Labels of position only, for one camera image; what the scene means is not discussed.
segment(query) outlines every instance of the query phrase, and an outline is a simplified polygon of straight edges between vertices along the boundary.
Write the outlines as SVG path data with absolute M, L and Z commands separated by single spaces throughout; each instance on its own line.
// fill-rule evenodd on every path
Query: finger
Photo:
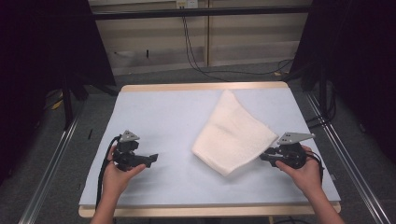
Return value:
M 117 146 L 112 146 L 110 151 L 108 152 L 107 160 L 112 161 L 113 160 L 113 152 L 116 150 Z
M 301 147 L 303 148 L 303 150 L 305 150 L 307 152 L 312 152 L 312 149 L 310 147 L 306 147 L 304 145 L 301 145 Z
M 114 164 L 114 161 L 111 161 L 111 162 L 108 163 L 108 165 L 107 165 L 107 167 L 106 167 L 106 170 L 113 169 L 113 168 L 111 168 L 110 166 L 116 167 L 116 164 Z
M 146 164 L 140 164 L 136 167 L 134 167 L 132 170 L 127 171 L 127 174 L 130 178 L 134 177 L 135 175 L 138 175 L 140 172 L 142 172 L 144 169 L 146 169 Z
M 282 161 L 276 161 L 275 164 L 281 171 L 285 172 L 288 175 L 292 175 L 292 173 L 294 172 L 293 168 L 289 167 Z

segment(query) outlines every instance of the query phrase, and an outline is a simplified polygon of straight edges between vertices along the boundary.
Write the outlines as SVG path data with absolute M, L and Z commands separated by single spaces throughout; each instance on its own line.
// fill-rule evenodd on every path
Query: hand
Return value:
M 306 153 L 312 153 L 310 147 L 302 147 Z M 276 161 L 276 166 L 293 179 L 294 184 L 303 192 L 305 196 L 311 192 L 322 190 L 319 165 L 314 159 L 308 157 L 306 159 L 305 165 L 300 169 L 293 169 L 282 161 Z
M 142 172 L 145 168 L 145 164 L 140 164 L 129 171 L 123 172 L 114 164 L 113 152 L 116 149 L 113 146 L 108 153 L 107 159 L 110 163 L 105 169 L 105 174 L 103 178 L 103 194 L 104 195 L 114 195 L 120 197 L 120 195 L 125 191 L 128 186 L 129 180 L 135 175 Z

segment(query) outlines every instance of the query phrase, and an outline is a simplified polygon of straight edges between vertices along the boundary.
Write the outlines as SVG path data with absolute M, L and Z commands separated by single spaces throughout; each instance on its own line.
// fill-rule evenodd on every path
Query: wooden table edge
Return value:
M 341 211 L 339 202 L 332 202 L 335 211 Z M 81 205 L 81 217 L 93 217 L 94 206 Z M 269 217 L 314 215 L 309 203 L 240 205 L 240 206 L 191 206 L 191 207 L 118 207 L 114 217 Z
M 215 82 L 215 83 L 177 83 L 177 84 L 146 84 L 126 85 L 121 92 L 127 91 L 200 91 L 200 90 L 242 90 L 288 88 L 286 82 Z

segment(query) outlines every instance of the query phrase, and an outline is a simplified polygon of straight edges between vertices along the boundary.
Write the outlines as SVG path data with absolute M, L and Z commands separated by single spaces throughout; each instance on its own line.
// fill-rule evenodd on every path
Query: black cable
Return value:
M 186 40 L 186 53 L 187 53 L 187 59 L 189 60 L 189 63 L 190 63 L 191 68 L 194 69 L 195 71 L 197 71 L 197 72 L 203 74 L 203 75 L 206 76 L 206 77 L 214 78 L 214 79 L 217 79 L 217 80 L 220 80 L 220 81 L 229 82 L 228 80 L 225 80 L 225 79 L 222 79 L 222 78 L 219 78 L 219 77 L 212 77 L 212 76 L 208 75 L 206 72 L 202 71 L 201 68 L 198 66 L 198 64 L 197 64 L 197 62 L 196 62 L 196 60 L 195 60 L 194 53 L 192 52 L 192 46 L 191 46 L 190 36 L 189 36 L 189 28 L 187 27 L 186 18 L 185 18 L 185 17 L 182 17 L 182 19 L 183 19 L 183 25 L 184 25 L 184 37 L 185 37 L 185 40 Z M 192 62 L 191 62 L 191 60 L 190 60 L 189 46 L 190 46 L 191 56 L 192 56 L 192 58 L 193 58 L 193 61 L 194 61 L 196 67 L 194 67 L 194 66 L 192 65 Z
M 185 18 L 185 17 L 182 17 L 182 19 L 183 19 L 183 25 L 184 25 L 184 35 L 185 35 L 185 39 L 186 39 L 187 58 L 188 58 L 188 60 L 189 60 L 190 66 L 191 66 L 195 71 L 198 71 L 198 72 L 204 74 L 206 77 L 212 77 L 212 76 L 208 75 L 208 74 L 210 74 L 210 73 L 235 73 L 235 74 L 246 74 L 246 75 L 256 75 L 256 76 L 270 75 L 270 74 L 273 74 L 273 73 L 275 73 L 275 72 L 281 71 L 281 69 L 283 69 L 284 67 L 286 67 L 289 63 L 291 63 L 291 62 L 293 61 L 293 59 L 282 60 L 282 61 L 278 62 L 278 64 L 277 64 L 277 69 L 276 69 L 276 70 L 273 70 L 273 71 L 270 71 L 270 72 L 265 72 L 265 73 L 250 73 L 250 72 L 225 71 L 225 70 L 223 70 L 223 71 L 221 71 L 221 70 L 216 70 L 216 71 L 204 71 L 204 70 L 202 70 L 202 69 L 198 66 L 198 64 L 197 64 L 197 62 L 196 62 L 196 60 L 195 60 L 194 54 L 193 54 L 193 52 L 192 52 L 191 41 L 190 41 L 190 35 L 189 35 L 189 28 L 188 28 L 188 26 L 187 26 L 186 18 Z M 189 54 L 189 47 L 190 47 L 191 56 L 192 56 L 192 58 L 193 58 L 193 61 L 194 61 L 194 64 L 195 64 L 196 67 L 194 67 L 194 66 L 192 65 L 192 62 L 191 62 L 191 59 L 190 59 L 190 54 Z M 222 81 L 227 81 L 227 82 L 229 82 L 228 80 L 225 80 L 225 79 L 222 79 L 222 78 L 219 78 L 219 77 L 212 77 L 212 78 L 215 78 L 215 79 L 219 79 L 219 80 L 222 80 Z
M 312 153 L 312 155 L 306 153 L 306 156 L 309 157 L 309 158 L 314 159 L 318 163 L 318 165 L 319 165 L 320 183 L 322 183 L 323 182 L 323 170 L 324 170 L 322 160 L 321 160 L 320 156 L 317 153 L 315 153 L 313 151 L 311 151 L 310 153 Z
M 325 118 L 324 116 L 322 116 L 320 114 L 318 116 L 313 117 L 312 119 L 306 119 L 305 122 L 307 122 L 307 123 L 311 122 L 311 121 L 314 121 L 316 119 L 324 119 L 320 123 L 317 123 L 315 125 L 309 126 L 308 129 L 313 129 L 313 128 L 317 128 L 319 126 L 328 124 L 329 122 L 331 122 L 335 118 L 335 114 L 336 114 L 336 111 L 337 111 L 335 98 L 336 98 L 336 90 L 335 90 L 334 86 L 332 86 L 332 97 L 331 97 L 331 100 L 330 100 L 329 108 L 327 109 L 327 114 L 330 115 L 330 116 Z
M 110 153 L 110 149 L 111 149 L 111 147 L 113 146 L 113 143 L 114 143 L 115 141 L 119 141 L 119 140 L 120 140 L 120 136 L 114 137 L 114 139 L 111 140 L 110 145 L 109 145 L 108 148 L 107 148 L 107 152 L 106 152 L 105 158 L 103 159 L 102 167 L 101 167 L 101 169 L 100 169 L 100 173 L 99 173 L 99 176 L 98 176 L 98 190 L 97 190 L 97 193 L 96 193 L 96 206 L 95 206 L 95 210 L 96 210 L 96 208 L 98 207 L 99 202 L 100 202 L 100 200 L 101 200 L 101 198 L 102 198 L 103 175 L 105 174 L 105 169 L 106 169 L 108 163 L 110 162 L 110 161 L 107 159 L 108 154 Z

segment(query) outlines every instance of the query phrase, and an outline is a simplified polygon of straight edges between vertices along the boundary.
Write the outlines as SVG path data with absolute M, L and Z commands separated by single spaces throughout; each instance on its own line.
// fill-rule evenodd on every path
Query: floor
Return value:
M 131 74 L 117 76 L 118 86 L 115 89 L 119 90 L 125 84 L 279 80 L 280 77 L 274 76 L 273 73 L 268 75 L 230 73 L 235 70 L 265 73 L 276 70 L 277 66 L 277 63 L 222 66 L 211 68 L 212 71 L 219 69 L 222 72 L 205 75 L 193 69 Z M 310 119 L 316 114 L 305 92 L 301 90 L 299 81 L 293 80 L 288 84 L 304 117 Z M 103 94 L 91 87 L 87 89 L 91 95 L 86 102 L 73 102 L 75 113 L 80 111 L 80 117 L 73 136 L 65 144 L 65 151 L 58 155 L 58 166 L 52 171 L 55 175 L 50 179 L 49 187 L 42 193 L 41 204 L 35 206 L 37 211 L 36 214 L 30 216 L 30 223 L 89 223 L 88 219 L 78 215 L 78 201 L 116 97 Z M 49 105 L 56 100 L 56 94 L 54 97 L 55 99 L 53 97 L 48 99 Z M 342 99 L 337 98 L 336 103 L 337 114 L 331 125 L 340 136 L 375 199 L 384 209 L 389 223 L 396 222 L 396 214 L 393 212 L 396 211 L 396 191 L 394 190 L 396 189 L 396 165 L 381 153 L 375 140 L 369 134 L 361 131 L 360 122 L 347 105 L 344 105 Z M 334 176 L 334 184 L 341 196 L 340 215 L 342 218 L 346 223 L 379 223 L 370 213 L 366 202 L 361 197 L 361 192 L 358 191 L 346 166 L 340 161 L 339 154 L 334 150 L 327 133 L 320 126 L 313 128 L 312 132 L 317 136 L 316 143 L 329 172 Z M 26 216 L 25 208 L 35 196 L 35 190 L 48 169 L 63 134 L 65 134 L 63 106 L 61 105 L 56 110 L 47 109 L 36 129 L 35 136 L 31 139 L 30 150 L 22 155 L 12 176 L 0 186 L 0 223 L 17 223 Z M 293 218 L 317 223 L 314 216 Z M 275 221 L 287 219 L 290 218 L 274 217 Z M 130 218 L 118 219 L 117 223 L 202 223 L 202 221 L 201 218 Z M 268 217 L 229 217 L 221 220 L 221 223 L 242 222 L 267 223 Z

